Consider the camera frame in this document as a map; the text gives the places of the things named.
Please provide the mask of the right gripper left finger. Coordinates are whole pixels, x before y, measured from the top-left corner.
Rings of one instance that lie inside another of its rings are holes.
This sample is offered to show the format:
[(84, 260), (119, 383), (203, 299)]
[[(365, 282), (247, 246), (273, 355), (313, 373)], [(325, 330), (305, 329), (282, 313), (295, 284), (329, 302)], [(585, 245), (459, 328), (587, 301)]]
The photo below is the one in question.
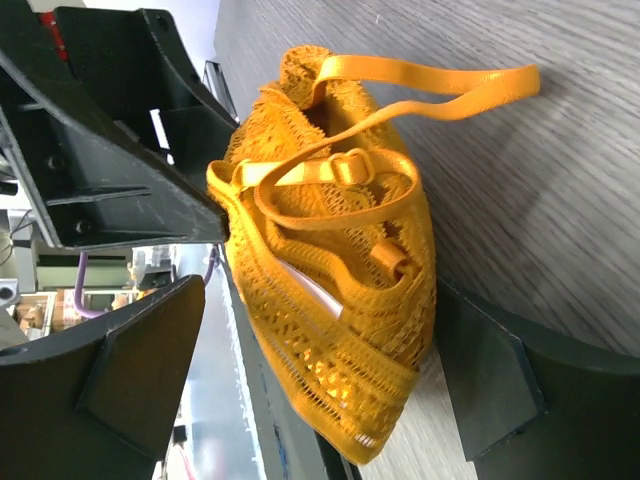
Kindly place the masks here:
[(1, 352), (4, 479), (149, 479), (165, 457), (203, 318), (185, 276)]

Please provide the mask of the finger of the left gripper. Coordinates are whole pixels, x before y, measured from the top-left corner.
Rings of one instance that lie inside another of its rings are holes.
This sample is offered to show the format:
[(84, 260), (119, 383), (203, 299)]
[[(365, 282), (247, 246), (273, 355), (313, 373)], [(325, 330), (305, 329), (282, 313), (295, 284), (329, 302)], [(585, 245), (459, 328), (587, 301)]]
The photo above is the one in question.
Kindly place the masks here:
[(171, 14), (58, 7), (71, 70), (113, 120), (158, 110), (173, 150), (224, 150), (237, 123), (203, 85)]
[(229, 237), (222, 209), (115, 125), (50, 49), (1, 50), (1, 152), (51, 246)]

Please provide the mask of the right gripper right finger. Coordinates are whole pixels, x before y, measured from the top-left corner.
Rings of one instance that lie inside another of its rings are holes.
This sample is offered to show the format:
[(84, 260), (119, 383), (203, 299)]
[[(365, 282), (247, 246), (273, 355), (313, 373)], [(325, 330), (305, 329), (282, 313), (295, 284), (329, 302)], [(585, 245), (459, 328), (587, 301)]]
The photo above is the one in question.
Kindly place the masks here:
[(444, 279), (435, 337), (464, 457), (478, 478), (638, 478), (638, 358)]

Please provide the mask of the orange lace bra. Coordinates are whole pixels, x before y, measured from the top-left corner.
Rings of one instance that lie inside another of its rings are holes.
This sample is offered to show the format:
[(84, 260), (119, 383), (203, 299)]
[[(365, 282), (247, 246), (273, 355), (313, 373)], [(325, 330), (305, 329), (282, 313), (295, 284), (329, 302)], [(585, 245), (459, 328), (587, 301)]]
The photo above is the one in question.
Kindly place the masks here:
[(433, 337), (430, 210), (393, 120), (463, 120), (539, 89), (533, 65), (450, 70), (297, 46), (209, 164), (262, 352), (293, 409), (350, 462), (385, 446)]

